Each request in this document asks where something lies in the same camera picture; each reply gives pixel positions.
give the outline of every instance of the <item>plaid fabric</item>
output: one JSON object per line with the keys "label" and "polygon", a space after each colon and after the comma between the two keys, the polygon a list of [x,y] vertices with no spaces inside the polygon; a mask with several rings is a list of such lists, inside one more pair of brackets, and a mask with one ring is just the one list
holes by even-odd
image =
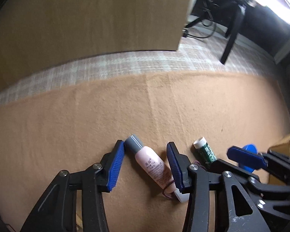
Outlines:
{"label": "plaid fabric", "polygon": [[[193,34],[202,34],[193,29]],[[100,55],[68,62],[33,74],[0,93],[0,106],[44,91],[83,81],[146,72],[199,70],[275,76],[272,59],[253,49],[234,45],[225,65],[219,61],[227,40],[212,36],[182,38],[178,51],[139,51]]]}

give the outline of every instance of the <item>blue object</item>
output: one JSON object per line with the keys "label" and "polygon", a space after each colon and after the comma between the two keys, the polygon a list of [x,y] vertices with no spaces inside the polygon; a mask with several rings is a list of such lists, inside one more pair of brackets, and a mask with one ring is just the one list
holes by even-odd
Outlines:
{"label": "blue object", "polygon": [[166,154],[172,171],[175,186],[179,189],[180,192],[182,192],[184,189],[182,171],[180,170],[178,161],[176,160],[174,152],[169,143],[166,145]]}
{"label": "blue object", "polygon": [[108,183],[106,187],[109,191],[112,191],[113,187],[116,186],[116,182],[118,179],[122,161],[124,159],[124,155],[125,155],[124,142],[121,141],[108,173]]}
{"label": "blue object", "polygon": [[[254,154],[258,154],[257,148],[255,147],[254,144],[245,145],[245,146],[243,146],[242,149],[243,149],[243,150],[246,150],[246,151],[249,151],[249,152],[251,152],[251,153],[254,153]],[[245,165],[242,164],[242,163],[239,163],[238,166],[239,166],[240,168],[245,169],[246,171],[248,171],[248,172],[250,172],[250,173],[252,173],[252,172],[254,171],[253,168],[247,167],[247,166],[245,166]]]}
{"label": "blue object", "polygon": [[268,167],[262,155],[252,153],[236,146],[228,149],[227,156],[230,160],[238,162],[254,170],[258,170],[260,168],[266,169]]}

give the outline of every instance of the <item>tan cloth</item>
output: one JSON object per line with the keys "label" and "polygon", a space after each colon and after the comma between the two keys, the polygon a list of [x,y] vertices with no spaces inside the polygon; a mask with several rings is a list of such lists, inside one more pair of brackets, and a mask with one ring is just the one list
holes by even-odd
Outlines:
{"label": "tan cloth", "polygon": [[[192,161],[201,136],[226,159],[232,145],[266,151],[289,132],[277,84],[248,75],[170,72],[53,90],[0,107],[0,214],[20,230],[60,170],[86,169],[131,133],[163,160],[174,141]],[[187,204],[162,196],[131,154],[103,197],[110,231],[182,230]]]}

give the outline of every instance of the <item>cardboard box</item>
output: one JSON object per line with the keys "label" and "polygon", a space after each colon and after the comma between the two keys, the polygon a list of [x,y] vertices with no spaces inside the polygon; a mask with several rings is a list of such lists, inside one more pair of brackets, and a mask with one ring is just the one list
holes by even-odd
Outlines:
{"label": "cardboard box", "polygon": [[[290,134],[285,136],[282,140],[280,140],[275,145],[271,146],[269,149],[278,153],[285,154],[290,157]],[[285,183],[283,183],[273,175],[269,176],[268,183],[274,185],[285,185]]]}

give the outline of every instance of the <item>wooden panel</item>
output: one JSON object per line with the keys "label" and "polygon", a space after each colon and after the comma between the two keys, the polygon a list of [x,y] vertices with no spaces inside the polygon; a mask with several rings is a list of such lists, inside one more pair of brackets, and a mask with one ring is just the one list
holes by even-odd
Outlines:
{"label": "wooden panel", "polygon": [[176,50],[189,0],[8,0],[0,11],[0,90],[69,60]]}

